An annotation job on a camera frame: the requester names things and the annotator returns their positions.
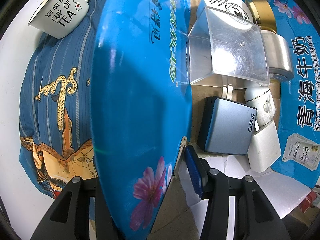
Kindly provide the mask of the white square charger block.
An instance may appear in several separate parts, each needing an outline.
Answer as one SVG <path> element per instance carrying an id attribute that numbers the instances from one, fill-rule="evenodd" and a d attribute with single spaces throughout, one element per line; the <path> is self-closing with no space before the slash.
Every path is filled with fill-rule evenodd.
<path id="1" fill-rule="evenodd" d="M 281 156 L 277 128 L 273 120 L 252 135 L 247 155 L 251 170 L 258 173 L 264 172 Z"/>

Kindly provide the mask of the grey 65W power adapter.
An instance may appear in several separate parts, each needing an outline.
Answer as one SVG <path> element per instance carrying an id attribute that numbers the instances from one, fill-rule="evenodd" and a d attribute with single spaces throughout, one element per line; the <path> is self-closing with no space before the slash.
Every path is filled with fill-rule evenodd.
<path id="1" fill-rule="evenodd" d="M 206 153 L 246 155 L 254 131 L 257 108 L 244 102 L 244 89 L 222 96 L 222 88 L 192 87 L 192 140 Z"/>

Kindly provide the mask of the blue milk cardboard box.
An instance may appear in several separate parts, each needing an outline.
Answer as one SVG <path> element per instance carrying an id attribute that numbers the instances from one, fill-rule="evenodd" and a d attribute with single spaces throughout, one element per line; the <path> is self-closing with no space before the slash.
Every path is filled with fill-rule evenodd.
<path id="1" fill-rule="evenodd" d="M 246 0 L 236 0 L 246 11 Z M 292 137 L 319 143 L 317 0 L 266 0 L 289 44 L 294 78 L 278 86 L 280 153 Z M 199 239 L 208 202 L 194 192 L 184 161 L 195 145 L 207 96 L 222 76 L 249 59 L 267 76 L 260 28 L 231 27 L 212 49 L 213 28 L 191 0 L 106 0 L 94 42 L 91 126 L 94 161 L 106 205 L 124 239 Z"/>

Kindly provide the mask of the silver tape roll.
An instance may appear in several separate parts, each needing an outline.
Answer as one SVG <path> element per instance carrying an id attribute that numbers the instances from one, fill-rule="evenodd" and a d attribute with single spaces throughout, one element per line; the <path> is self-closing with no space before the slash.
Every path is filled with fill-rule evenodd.
<path id="1" fill-rule="evenodd" d="M 269 68 L 270 80 L 287 82 L 294 78 L 290 49 L 282 36 L 262 30 L 266 61 Z"/>

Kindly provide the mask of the clear plastic square container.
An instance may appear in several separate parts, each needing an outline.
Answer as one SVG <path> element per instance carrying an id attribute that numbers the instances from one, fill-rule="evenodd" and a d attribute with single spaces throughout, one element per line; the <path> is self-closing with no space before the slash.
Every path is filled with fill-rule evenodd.
<path id="1" fill-rule="evenodd" d="M 228 12 L 205 7 L 188 34 L 192 85 L 247 88 L 267 86 L 269 69 L 260 28 Z"/>

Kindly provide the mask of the gold round tin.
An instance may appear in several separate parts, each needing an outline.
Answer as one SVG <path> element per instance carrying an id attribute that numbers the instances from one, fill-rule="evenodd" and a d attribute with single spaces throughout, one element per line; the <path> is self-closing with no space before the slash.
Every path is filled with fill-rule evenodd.
<path id="1" fill-rule="evenodd" d="M 245 0 L 245 4 L 252 14 L 253 22 L 261 30 L 277 33 L 276 19 L 267 0 Z"/>

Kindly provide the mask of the white round tin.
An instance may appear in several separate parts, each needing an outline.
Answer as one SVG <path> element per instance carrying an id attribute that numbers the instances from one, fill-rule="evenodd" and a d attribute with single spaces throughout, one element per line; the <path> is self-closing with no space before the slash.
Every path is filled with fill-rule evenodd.
<path id="1" fill-rule="evenodd" d="M 243 0 L 200 0 L 196 11 L 196 17 L 199 18 L 205 7 L 215 8 L 227 13 L 242 17 L 245 20 L 253 22 L 252 13 Z"/>

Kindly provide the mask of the red box on floor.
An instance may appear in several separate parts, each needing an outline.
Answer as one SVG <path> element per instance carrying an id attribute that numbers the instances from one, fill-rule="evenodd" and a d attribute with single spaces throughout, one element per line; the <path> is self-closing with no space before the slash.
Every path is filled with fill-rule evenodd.
<path id="1" fill-rule="evenodd" d="M 319 194 L 313 190 L 301 201 L 299 209 L 302 213 L 305 213 L 308 208 L 316 207 L 319 204 Z"/>

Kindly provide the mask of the blue striped printed cloth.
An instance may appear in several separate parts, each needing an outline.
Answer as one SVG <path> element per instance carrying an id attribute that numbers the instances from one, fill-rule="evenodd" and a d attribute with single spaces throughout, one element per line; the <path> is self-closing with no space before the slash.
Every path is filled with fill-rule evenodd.
<path id="1" fill-rule="evenodd" d="M 91 66 L 107 0 L 89 0 L 66 37 L 42 34 L 20 93 L 19 161 L 36 188 L 57 198 L 75 176 L 97 176 L 90 120 Z"/>

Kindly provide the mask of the white enamel tea mug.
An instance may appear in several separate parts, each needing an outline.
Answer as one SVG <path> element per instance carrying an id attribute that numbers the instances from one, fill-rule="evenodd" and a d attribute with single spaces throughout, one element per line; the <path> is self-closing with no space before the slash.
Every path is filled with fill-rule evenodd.
<path id="1" fill-rule="evenodd" d="M 54 38 L 70 34 L 86 16 L 89 0 L 43 0 L 28 25 Z"/>

